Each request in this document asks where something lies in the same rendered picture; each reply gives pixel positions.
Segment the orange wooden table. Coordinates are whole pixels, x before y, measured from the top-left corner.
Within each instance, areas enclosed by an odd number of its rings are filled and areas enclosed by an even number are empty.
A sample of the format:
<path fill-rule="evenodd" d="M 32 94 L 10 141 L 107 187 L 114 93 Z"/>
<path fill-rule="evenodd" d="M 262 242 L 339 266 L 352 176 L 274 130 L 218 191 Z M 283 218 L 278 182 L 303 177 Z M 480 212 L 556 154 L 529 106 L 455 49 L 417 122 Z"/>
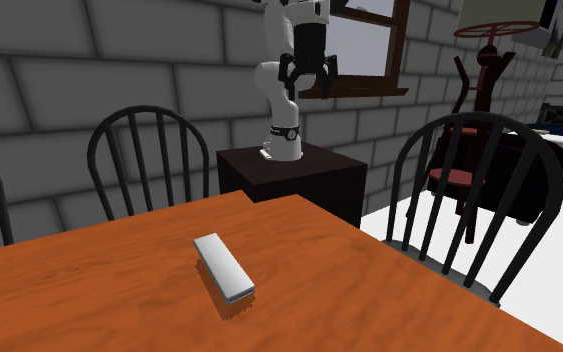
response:
<path fill-rule="evenodd" d="M 255 284 L 226 304 L 217 233 Z M 0 352 L 563 352 L 299 196 L 239 193 L 0 248 Z"/>

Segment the white flat rectangular box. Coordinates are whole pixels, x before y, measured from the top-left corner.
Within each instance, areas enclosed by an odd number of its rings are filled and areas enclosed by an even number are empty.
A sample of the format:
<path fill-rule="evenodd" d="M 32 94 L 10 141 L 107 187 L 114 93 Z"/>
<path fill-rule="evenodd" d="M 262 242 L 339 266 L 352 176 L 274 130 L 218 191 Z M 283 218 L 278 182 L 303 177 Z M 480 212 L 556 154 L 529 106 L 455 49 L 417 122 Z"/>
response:
<path fill-rule="evenodd" d="M 226 304 L 255 292 L 255 284 L 217 233 L 196 238 L 193 243 Z"/>

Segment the dark red coat rack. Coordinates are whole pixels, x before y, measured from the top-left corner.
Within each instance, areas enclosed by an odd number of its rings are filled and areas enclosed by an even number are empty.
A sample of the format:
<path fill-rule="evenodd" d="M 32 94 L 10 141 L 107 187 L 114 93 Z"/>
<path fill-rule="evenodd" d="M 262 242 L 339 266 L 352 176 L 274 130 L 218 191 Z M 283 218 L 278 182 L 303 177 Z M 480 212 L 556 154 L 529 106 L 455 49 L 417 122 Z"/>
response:
<path fill-rule="evenodd" d="M 474 103 L 475 111 L 489 112 L 491 97 L 496 81 L 507 68 L 513 57 L 514 52 L 506 52 L 503 55 L 497 53 L 497 48 L 493 45 L 494 38 L 497 36 L 507 36 L 534 30 L 539 27 L 538 21 L 524 20 L 492 20 L 484 24 L 458 24 L 454 32 L 455 37 L 459 38 L 484 38 L 488 39 L 487 44 L 480 49 L 476 55 L 477 63 L 480 65 L 480 74 L 475 87 L 470 87 L 470 80 L 463 67 L 461 59 L 454 58 L 459 76 L 462 81 L 462 88 L 453 113 L 458 113 L 463 100 L 468 92 L 473 89 L 476 91 Z M 464 167 L 462 170 L 453 169 L 448 177 L 448 184 L 459 188 L 457 206 L 455 213 L 462 215 L 465 207 L 464 197 L 471 187 L 473 178 L 478 169 L 479 158 L 484 150 L 487 140 L 488 127 L 485 123 L 464 127 L 462 134 L 473 138 L 469 150 L 466 152 Z"/>

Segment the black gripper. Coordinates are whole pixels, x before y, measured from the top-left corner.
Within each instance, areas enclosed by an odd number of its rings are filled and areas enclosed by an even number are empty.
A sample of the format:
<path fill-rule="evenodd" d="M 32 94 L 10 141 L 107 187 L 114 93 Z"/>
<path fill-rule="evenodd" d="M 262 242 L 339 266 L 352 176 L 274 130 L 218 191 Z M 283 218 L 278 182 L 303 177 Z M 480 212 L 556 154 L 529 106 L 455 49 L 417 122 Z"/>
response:
<path fill-rule="evenodd" d="M 293 28 L 294 56 L 283 53 L 279 58 L 278 80 L 283 83 L 290 101 L 295 100 L 295 82 L 298 74 L 317 74 L 321 81 L 320 98 L 327 99 L 332 84 L 338 77 L 337 56 L 325 57 L 325 24 L 304 23 Z M 294 70 L 289 66 L 294 62 Z"/>

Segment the brown framed window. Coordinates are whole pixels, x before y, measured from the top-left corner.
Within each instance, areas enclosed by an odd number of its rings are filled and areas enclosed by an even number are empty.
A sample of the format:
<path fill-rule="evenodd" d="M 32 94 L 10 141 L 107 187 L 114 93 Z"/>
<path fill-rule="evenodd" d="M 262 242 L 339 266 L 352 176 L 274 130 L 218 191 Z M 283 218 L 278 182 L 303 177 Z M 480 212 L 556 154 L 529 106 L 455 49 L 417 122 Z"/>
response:
<path fill-rule="evenodd" d="M 327 56 L 338 76 L 329 98 L 403 96 L 398 86 L 410 0 L 330 0 Z"/>

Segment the dark robot stand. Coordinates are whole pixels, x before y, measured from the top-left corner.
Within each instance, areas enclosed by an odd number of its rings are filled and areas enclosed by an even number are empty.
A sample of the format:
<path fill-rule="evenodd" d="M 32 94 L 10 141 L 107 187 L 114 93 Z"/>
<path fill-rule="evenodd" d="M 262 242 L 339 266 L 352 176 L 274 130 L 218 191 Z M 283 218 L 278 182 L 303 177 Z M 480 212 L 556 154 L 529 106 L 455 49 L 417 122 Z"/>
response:
<path fill-rule="evenodd" d="M 309 143 L 302 151 L 288 162 L 266 160 L 258 147 L 218 151 L 219 190 L 241 190 L 254 203 L 298 194 L 359 227 L 368 165 Z"/>

